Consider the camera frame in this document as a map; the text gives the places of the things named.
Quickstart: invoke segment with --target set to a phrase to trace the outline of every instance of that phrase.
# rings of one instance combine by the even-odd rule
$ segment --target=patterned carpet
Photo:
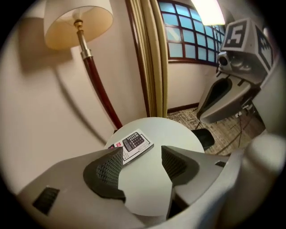
[[[194,130],[199,124],[199,120],[196,115],[196,108],[191,108],[188,110],[169,113],[167,118],[183,124],[190,130]],[[239,145],[240,120],[243,131]],[[200,123],[198,129],[201,128],[208,129],[215,140],[215,144],[207,149],[206,153],[219,155],[227,155],[234,149],[237,149],[238,146],[239,148],[244,148],[251,139],[255,138],[265,130],[264,125],[251,114],[242,114],[240,119],[232,116],[212,124]]]

